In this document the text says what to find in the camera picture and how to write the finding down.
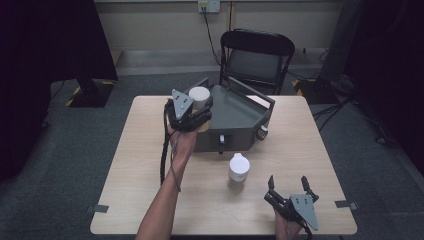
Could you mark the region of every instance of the robotic hand controller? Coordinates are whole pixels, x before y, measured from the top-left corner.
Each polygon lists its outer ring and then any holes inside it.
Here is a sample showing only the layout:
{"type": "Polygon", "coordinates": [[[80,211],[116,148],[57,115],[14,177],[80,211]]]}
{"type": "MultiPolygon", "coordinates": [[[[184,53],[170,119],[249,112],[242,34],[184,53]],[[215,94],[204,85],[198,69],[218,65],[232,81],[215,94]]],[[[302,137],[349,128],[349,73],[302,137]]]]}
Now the robotic hand controller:
{"type": "Polygon", "coordinates": [[[283,198],[274,190],[274,177],[271,175],[268,181],[268,192],[265,194],[264,199],[271,204],[277,212],[288,221],[297,222],[302,226],[308,234],[307,239],[312,239],[311,230],[308,224],[315,230],[318,230],[317,218],[315,215],[314,205],[319,198],[315,195],[309,187],[308,179],[303,176],[302,179],[303,190],[305,194],[292,194],[289,199],[283,198]]]}
{"type": "Polygon", "coordinates": [[[203,109],[193,112],[194,100],[188,95],[172,90],[172,99],[168,99],[165,104],[163,112],[163,122],[165,131],[165,142],[163,143],[161,164],[160,164],[160,182],[163,183],[165,179],[165,161],[168,153],[169,141],[171,134],[168,132],[169,125],[179,132],[192,132],[212,118],[211,107],[213,105],[213,98],[205,103],[203,109]]]}

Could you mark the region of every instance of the black tape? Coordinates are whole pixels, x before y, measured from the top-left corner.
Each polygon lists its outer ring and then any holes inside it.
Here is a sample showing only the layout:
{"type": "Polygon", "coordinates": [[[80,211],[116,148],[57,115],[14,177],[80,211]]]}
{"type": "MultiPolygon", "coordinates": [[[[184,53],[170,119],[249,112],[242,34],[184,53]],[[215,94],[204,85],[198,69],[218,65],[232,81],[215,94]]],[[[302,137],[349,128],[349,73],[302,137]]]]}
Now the black tape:
{"type": "Polygon", "coordinates": [[[94,213],[94,212],[107,213],[108,209],[109,209],[109,206],[95,205],[95,206],[88,206],[85,211],[88,213],[94,213]]]}
{"type": "Polygon", "coordinates": [[[358,209],[358,205],[357,205],[355,202],[353,202],[353,203],[349,203],[347,200],[341,200],[341,201],[335,201],[335,203],[336,203],[336,207],[337,207],[337,208],[345,208],[345,207],[348,207],[348,208],[350,208],[351,210],[356,210],[356,209],[358,209]]]}

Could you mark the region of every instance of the black cable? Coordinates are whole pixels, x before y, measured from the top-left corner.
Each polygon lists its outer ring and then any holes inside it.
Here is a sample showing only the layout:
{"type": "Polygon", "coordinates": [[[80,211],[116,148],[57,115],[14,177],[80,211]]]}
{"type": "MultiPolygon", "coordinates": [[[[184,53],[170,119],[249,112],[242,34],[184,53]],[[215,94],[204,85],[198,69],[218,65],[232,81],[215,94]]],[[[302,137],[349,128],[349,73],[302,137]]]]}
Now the black cable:
{"type": "Polygon", "coordinates": [[[319,112],[317,112],[317,113],[314,113],[314,114],[312,114],[312,116],[314,117],[314,120],[316,121],[316,120],[318,120],[318,119],[319,119],[322,115],[333,112],[333,111],[334,111],[334,110],[336,110],[339,106],[340,106],[340,104],[336,104],[336,105],[334,105],[334,106],[331,106],[331,107],[328,107],[328,108],[326,108],[326,109],[324,109],[324,110],[321,110],[321,111],[319,111],[319,112]]]}
{"type": "MultiPolygon", "coordinates": [[[[335,93],[335,91],[334,91],[334,89],[333,89],[333,87],[331,88],[332,90],[333,90],[333,93],[334,93],[334,95],[336,96],[336,98],[337,98],[337,95],[336,95],[336,93],[335,93]]],[[[383,138],[385,139],[385,140],[388,140],[388,141],[390,141],[390,142],[396,142],[396,140],[395,139],[392,139],[392,138],[390,138],[389,136],[387,136],[386,135],[386,133],[384,132],[384,130],[383,130],[383,127],[378,123],[378,122],[376,122],[376,121],[374,121],[373,119],[371,119],[371,118],[369,118],[369,117],[366,117],[366,116],[364,116],[364,115],[362,115],[362,114],[360,114],[360,113],[356,113],[356,112],[354,112],[353,110],[351,110],[351,109],[349,109],[349,108],[346,108],[347,110],[349,110],[349,111],[351,111],[352,113],[354,113],[354,114],[356,114],[356,115],[358,115],[358,116],[360,116],[361,118],[364,118],[364,119],[366,119],[366,120],[368,120],[368,121],[370,121],[370,122],[372,122],[373,124],[375,124],[377,127],[378,127],[378,129],[380,130],[380,132],[381,132],[381,134],[383,135],[383,138]]]]}
{"type": "Polygon", "coordinates": [[[233,2],[230,2],[230,21],[228,23],[228,31],[231,31],[231,21],[232,21],[232,18],[233,18],[232,9],[233,9],[233,2]]]}
{"type": "Polygon", "coordinates": [[[321,61],[321,62],[325,62],[325,59],[322,59],[322,57],[326,54],[326,53],[328,53],[328,51],[330,51],[330,49],[329,48],[327,48],[327,49],[325,49],[325,51],[319,56],[319,60],[321,61]]]}
{"type": "Polygon", "coordinates": [[[52,97],[50,97],[50,101],[51,100],[53,100],[53,98],[55,98],[56,97],[56,95],[62,90],[62,88],[63,88],[63,86],[65,85],[65,81],[66,80],[63,80],[62,81],[62,85],[60,86],[60,88],[53,94],[53,96],[52,97]]]}
{"type": "Polygon", "coordinates": [[[174,182],[175,182],[175,185],[177,187],[178,192],[181,192],[181,187],[180,187],[180,184],[178,184],[178,179],[177,179],[177,175],[175,174],[175,171],[174,171],[174,165],[173,165],[173,163],[174,163],[174,153],[177,150],[178,139],[180,138],[181,133],[182,132],[180,132],[180,134],[177,136],[177,139],[175,140],[174,145],[172,146],[172,150],[171,150],[171,167],[170,167],[171,168],[172,175],[174,176],[174,182]]]}
{"type": "Polygon", "coordinates": [[[308,235],[306,240],[312,240],[312,238],[313,238],[312,232],[311,232],[311,229],[309,229],[308,224],[307,223],[303,224],[299,221],[296,221],[296,222],[297,222],[297,224],[299,224],[305,230],[306,234],[308,235]]]}
{"type": "Polygon", "coordinates": [[[219,63],[218,56],[216,55],[216,53],[215,53],[215,49],[214,49],[214,47],[213,47],[212,38],[211,38],[211,33],[210,33],[210,30],[209,30],[208,18],[206,17],[206,9],[205,9],[205,8],[202,8],[202,13],[203,13],[203,17],[204,17],[204,19],[205,19],[206,27],[207,27],[207,29],[208,29],[208,37],[209,37],[209,42],[211,43],[213,57],[215,58],[215,62],[216,62],[219,66],[221,66],[221,63],[219,63]]]}
{"type": "Polygon", "coordinates": [[[166,155],[168,154],[168,145],[169,140],[171,139],[171,134],[168,133],[168,122],[166,120],[166,113],[168,111],[169,105],[171,104],[171,100],[168,99],[168,102],[165,104],[164,110],[163,110],[163,125],[164,125],[164,131],[165,131],[165,140],[163,143],[162,148],[162,156],[160,159],[160,184],[162,185],[163,181],[165,180],[165,163],[166,163],[166,155]]]}
{"type": "Polygon", "coordinates": [[[321,132],[321,130],[324,128],[324,126],[330,121],[330,119],[338,112],[340,111],[340,109],[343,108],[343,105],[338,105],[338,108],[336,109],[336,111],[334,111],[327,119],[325,119],[324,123],[321,125],[321,127],[319,128],[319,132],[321,132]]]}

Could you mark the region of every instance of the human arm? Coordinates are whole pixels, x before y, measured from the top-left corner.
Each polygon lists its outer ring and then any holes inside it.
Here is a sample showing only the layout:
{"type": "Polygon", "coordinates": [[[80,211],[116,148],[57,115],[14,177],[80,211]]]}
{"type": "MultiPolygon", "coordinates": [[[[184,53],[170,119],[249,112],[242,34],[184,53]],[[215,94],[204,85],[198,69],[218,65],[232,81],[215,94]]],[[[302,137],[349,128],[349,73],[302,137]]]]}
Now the human arm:
{"type": "Polygon", "coordinates": [[[172,135],[171,145],[174,146],[177,142],[172,163],[173,171],[170,169],[166,174],[165,180],[144,215],[136,240],[168,240],[170,238],[178,199],[177,186],[180,186],[182,182],[188,159],[196,145],[196,137],[197,131],[188,133],[175,132],[172,135]]]}
{"type": "Polygon", "coordinates": [[[296,239],[302,226],[296,222],[287,221],[277,210],[275,212],[275,237],[277,240],[296,239]]]}

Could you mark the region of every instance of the human hand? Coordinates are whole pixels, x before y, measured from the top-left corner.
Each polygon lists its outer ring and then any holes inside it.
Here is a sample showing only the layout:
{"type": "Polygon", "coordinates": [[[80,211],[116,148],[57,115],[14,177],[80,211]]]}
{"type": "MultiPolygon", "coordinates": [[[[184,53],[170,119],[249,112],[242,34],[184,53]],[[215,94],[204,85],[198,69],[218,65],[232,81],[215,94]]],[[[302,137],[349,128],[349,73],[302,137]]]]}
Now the human hand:
{"type": "Polygon", "coordinates": [[[168,133],[171,134],[170,144],[175,156],[187,159],[191,156],[196,146],[198,129],[191,132],[179,132],[168,124],[168,133]]]}
{"type": "Polygon", "coordinates": [[[275,213],[275,235],[277,240],[296,239],[302,226],[297,222],[288,221],[274,208],[275,213]]]}

